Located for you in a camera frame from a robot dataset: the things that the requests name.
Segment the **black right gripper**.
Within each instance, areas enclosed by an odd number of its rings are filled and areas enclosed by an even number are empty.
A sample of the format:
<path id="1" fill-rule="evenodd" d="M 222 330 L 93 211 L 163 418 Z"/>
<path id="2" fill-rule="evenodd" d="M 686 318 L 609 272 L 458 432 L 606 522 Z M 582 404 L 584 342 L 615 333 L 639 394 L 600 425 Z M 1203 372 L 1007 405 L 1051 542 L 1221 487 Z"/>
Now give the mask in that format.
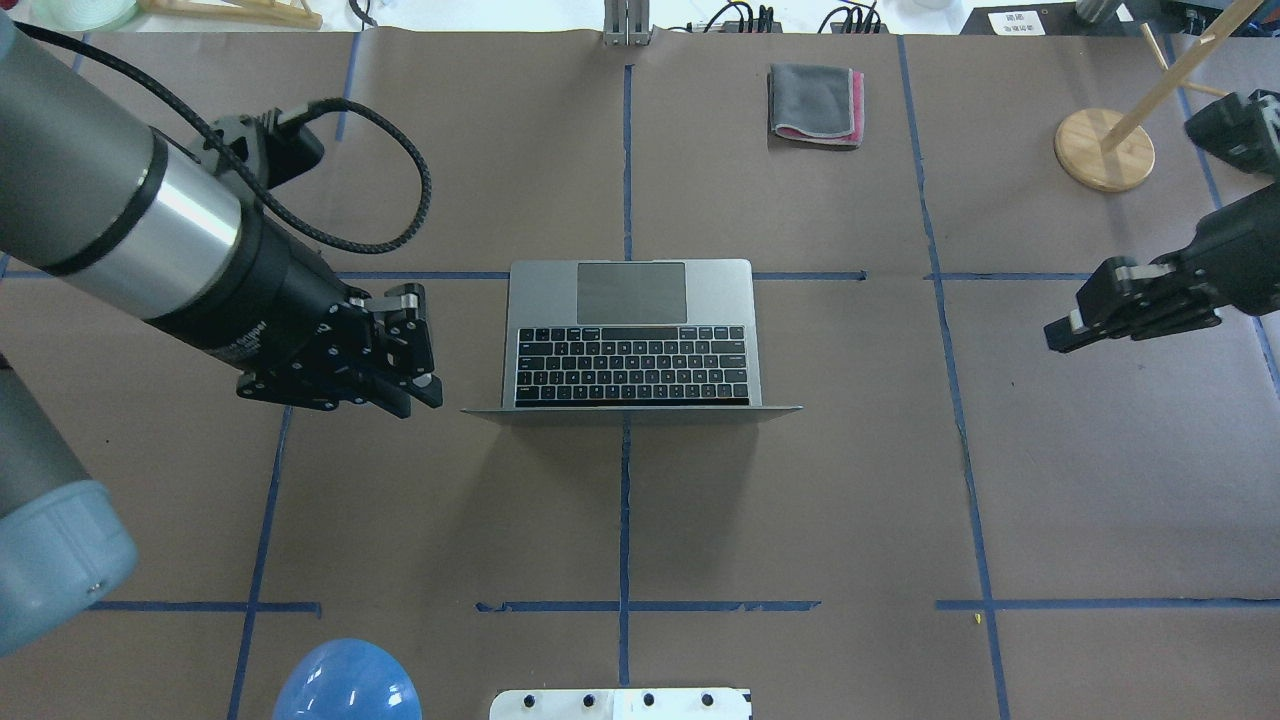
<path id="1" fill-rule="evenodd" d="M 1044 327 L 1044 342 L 1070 354 L 1101 340 L 1180 334 L 1220 325 L 1224 306 L 1263 315 L 1261 195 L 1210 213 L 1189 245 L 1151 263 L 1105 260 L 1076 291 L 1076 309 Z"/>

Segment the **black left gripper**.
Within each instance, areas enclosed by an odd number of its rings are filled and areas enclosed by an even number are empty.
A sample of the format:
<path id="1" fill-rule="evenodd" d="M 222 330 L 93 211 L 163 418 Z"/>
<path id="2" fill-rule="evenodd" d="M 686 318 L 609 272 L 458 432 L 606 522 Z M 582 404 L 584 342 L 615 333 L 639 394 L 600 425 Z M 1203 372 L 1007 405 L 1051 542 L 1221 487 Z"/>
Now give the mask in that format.
<path id="1" fill-rule="evenodd" d="M 413 401 L 444 404 L 420 283 L 393 286 L 381 297 L 344 283 L 285 287 L 266 334 L 266 354 L 237 380 L 242 398 L 316 410 L 346 401 L 401 419 L 411 416 Z M 372 370 L 372 359 L 394 373 Z"/>

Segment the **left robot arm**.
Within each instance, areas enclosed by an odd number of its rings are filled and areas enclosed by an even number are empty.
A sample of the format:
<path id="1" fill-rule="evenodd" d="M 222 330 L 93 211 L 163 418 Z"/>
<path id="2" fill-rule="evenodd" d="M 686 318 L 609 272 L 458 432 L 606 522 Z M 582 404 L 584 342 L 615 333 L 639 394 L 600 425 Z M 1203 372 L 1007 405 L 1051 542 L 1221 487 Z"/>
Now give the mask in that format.
<path id="1" fill-rule="evenodd" d="M 439 407 L 428 301 L 340 281 L 305 238 L 390 252 L 431 201 L 422 154 L 372 109 L 326 97 L 206 122 L 132 64 L 3 18 L 3 252 L 239 370 L 238 396 L 330 411 Z M 310 131 L 349 111 L 410 156 L 421 190 L 383 243 L 323 232 L 273 191 L 323 159 Z"/>

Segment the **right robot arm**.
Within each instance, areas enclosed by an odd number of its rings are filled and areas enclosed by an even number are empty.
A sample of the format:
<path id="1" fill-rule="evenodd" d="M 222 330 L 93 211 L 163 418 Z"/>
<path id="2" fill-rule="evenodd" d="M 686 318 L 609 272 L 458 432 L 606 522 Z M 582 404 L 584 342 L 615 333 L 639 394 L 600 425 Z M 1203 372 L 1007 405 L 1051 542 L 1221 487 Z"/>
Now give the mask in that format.
<path id="1" fill-rule="evenodd" d="M 1277 184 L 1210 213 L 1189 245 L 1139 264 L 1103 260 L 1076 306 L 1044 327 L 1047 347 L 1070 354 L 1101 340 L 1143 341 L 1220 324 L 1220 307 L 1249 316 L 1277 310 Z"/>

